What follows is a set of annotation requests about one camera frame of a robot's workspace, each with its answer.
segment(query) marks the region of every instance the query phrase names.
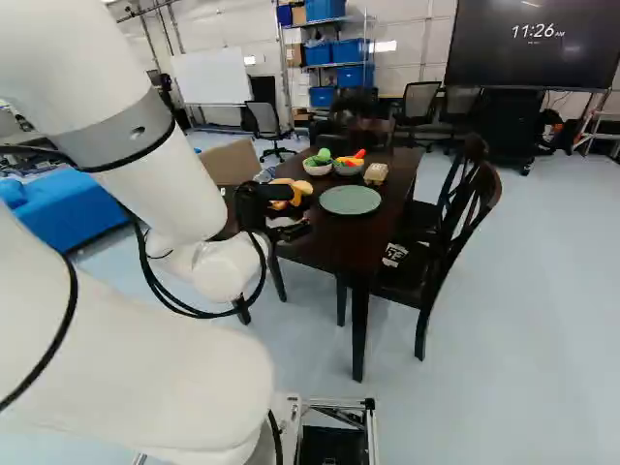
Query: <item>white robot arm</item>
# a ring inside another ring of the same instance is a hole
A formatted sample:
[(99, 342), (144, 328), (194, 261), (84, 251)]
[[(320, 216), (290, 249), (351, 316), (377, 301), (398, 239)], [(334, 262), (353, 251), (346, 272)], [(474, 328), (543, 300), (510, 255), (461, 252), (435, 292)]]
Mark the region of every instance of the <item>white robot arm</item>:
[[(214, 300), (239, 296), (257, 250), (242, 235), (197, 252), (224, 227), (226, 206), (106, 7), (3, 0), (0, 12), (0, 96), (144, 220), (158, 237), (151, 247), (180, 251), (177, 274)], [(273, 392), (258, 341), (128, 300), (73, 270), (3, 204), (0, 234), (0, 400), (11, 400), (0, 421), (180, 465), (249, 457)], [(63, 325), (55, 356), (20, 391)]]

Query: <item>blue storage bin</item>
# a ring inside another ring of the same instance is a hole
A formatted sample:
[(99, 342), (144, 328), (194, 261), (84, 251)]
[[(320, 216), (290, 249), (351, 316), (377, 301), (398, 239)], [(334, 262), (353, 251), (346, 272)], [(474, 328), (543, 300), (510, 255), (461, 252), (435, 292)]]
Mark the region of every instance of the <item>blue storage bin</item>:
[(306, 64), (325, 65), (331, 63), (331, 43), (324, 42), (317, 46), (303, 46), (306, 50)]
[(370, 41), (363, 39), (349, 39), (347, 41), (334, 42), (332, 45), (334, 63), (356, 63), (364, 61), (364, 54), (368, 55)]
[(293, 10), (291, 10), (291, 5), (278, 5), (277, 12), (280, 25), (286, 27), (293, 24)]
[(375, 65), (366, 64), (366, 82), (363, 81), (364, 67), (344, 66), (336, 70), (338, 87), (373, 87), (375, 84)]
[(333, 86), (310, 87), (310, 105), (314, 108), (329, 108), (336, 94), (336, 88)]
[(320, 21), (345, 15), (345, 0), (306, 0), (306, 20)]

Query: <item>dining table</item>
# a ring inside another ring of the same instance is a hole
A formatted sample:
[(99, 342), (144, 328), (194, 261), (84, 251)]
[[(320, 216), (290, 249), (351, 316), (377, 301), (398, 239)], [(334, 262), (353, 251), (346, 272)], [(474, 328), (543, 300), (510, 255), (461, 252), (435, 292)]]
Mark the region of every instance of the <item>dining table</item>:
[[(292, 242), (277, 242), (274, 251), (279, 258), (334, 275), (339, 326), (345, 324), (347, 289), (351, 289), (353, 378), (361, 382), (364, 376), (368, 302), (372, 285), (382, 267), (382, 258), (394, 237), (405, 204), (413, 196), (423, 148), (382, 147), (369, 150), (365, 156), (364, 170), (360, 174), (343, 176), (333, 170), (324, 176), (311, 176), (303, 168), (302, 162), (316, 155), (318, 150), (318, 147), (307, 148), (276, 168), (277, 178), (310, 182), (314, 188), (314, 201), (304, 214), (312, 226), (310, 232)], [(358, 216), (342, 216), (321, 207), (319, 197), (328, 189), (348, 184), (365, 185), (362, 176), (372, 163), (382, 163), (388, 167), (385, 182), (380, 186), (371, 186), (382, 199), (376, 210)], [(227, 201), (227, 204), (229, 222), (234, 222), (231, 218), (231, 202)], [(272, 272), (275, 269), (280, 273), (279, 266), (270, 268)], [(283, 298), (283, 290), (278, 289), (278, 292), (285, 301), (286, 293)]]

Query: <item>shelf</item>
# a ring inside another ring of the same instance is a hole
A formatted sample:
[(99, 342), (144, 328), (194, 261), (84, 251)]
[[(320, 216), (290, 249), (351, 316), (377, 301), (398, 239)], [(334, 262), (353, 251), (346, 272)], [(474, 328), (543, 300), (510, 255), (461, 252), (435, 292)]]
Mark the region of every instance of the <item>shelf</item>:
[(357, 66), (357, 65), (363, 65), (364, 62), (363, 61), (352, 61), (349, 63), (326, 63), (324, 65), (309, 65), (309, 66), (304, 66), (303, 68), (301, 68), (302, 70), (312, 70), (315, 68), (339, 68), (341, 66)]
[(348, 16), (340, 16), (340, 17), (329, 17), (327, 19), (319, 19), (317, 21), (308, 21), (303, 24), (291, 24), (290, 26), (283, 26), (283, 29), (296, 29), (297, 27), (312, 27), (312, 26), (320, 26), (323, 24), (337, 24), (340, 22), (348, 21)]

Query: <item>chair seat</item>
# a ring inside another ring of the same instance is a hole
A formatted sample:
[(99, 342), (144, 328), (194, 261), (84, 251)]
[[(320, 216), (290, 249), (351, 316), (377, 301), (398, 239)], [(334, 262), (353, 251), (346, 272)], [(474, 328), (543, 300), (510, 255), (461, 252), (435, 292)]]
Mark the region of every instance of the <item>chair seat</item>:
[(403, 244), (408, 250), (407, 258), (397, 268), (382, 266), (372, 294), (420, 308), (424, 273), (431, 260), (431, 251), (424, 244)]

